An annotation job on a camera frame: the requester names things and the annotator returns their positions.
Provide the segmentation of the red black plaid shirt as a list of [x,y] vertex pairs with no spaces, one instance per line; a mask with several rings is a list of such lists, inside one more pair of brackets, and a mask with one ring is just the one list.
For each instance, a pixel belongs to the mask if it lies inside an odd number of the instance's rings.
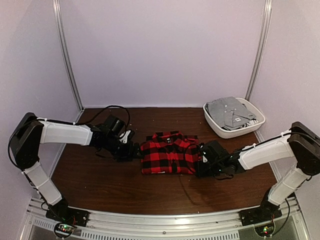
[[196,135],[180,131],[156,132],[147,136],[142,150],[141,173],[194,175],[200,160],[200,141]]

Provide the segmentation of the white plastic tub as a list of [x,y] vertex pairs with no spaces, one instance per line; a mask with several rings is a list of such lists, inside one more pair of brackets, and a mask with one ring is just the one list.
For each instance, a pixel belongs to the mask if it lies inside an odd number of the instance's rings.
[[265,116],[252,103],[240,97],[222,97],[202,107],[205,120],[221,138],[231,139],[258,130]]

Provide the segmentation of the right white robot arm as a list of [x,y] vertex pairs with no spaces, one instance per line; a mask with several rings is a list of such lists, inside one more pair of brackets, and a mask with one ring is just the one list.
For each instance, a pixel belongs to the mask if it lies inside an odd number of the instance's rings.
[[286,174],[265,193],[256,210],[261,221],[268,220],[289,195],[320,173],[320,137],[299,121],[275,137],[233,152],[216,140],[210,141],[199,149],[199,154],[196,176],[224,179],[271,162],[295,159]]

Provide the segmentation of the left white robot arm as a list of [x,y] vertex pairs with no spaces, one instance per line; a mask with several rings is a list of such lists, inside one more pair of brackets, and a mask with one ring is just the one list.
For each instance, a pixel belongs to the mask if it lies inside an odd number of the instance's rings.
[[72,218],[72,211],[61,203],[63,195],[48,172],[48,167],[53,167],[58,158],[45,151],[78,145],[98,152],[106,150],[118,162],[132,161],[140,157],[140,145],[132,140],[135,132],[125,126],[125,122],[114,115],[94,125],[41,118],[27,112],[10,136],[8,155],[39,195],[53,206],[53,215],[67,222]]

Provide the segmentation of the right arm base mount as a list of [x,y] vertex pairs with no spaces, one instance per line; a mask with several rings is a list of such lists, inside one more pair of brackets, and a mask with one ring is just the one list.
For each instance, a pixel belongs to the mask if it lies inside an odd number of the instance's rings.
[[279,205],[274,205],[268,201],[268,194],[269,191],[264,194],[260,206],[241,210],[239,212],[242,226],[272,221],[274,218],[282,216]]

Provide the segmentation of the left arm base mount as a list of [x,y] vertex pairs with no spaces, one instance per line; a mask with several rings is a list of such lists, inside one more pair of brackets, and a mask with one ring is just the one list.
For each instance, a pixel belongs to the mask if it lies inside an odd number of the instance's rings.
[[48,219],[62,222],[72,226],[86,227],[89,212],[87,210],[77,209],[69,206],[68,201],[62,197],[56,204],[47,203],[48,210],[45,216]]

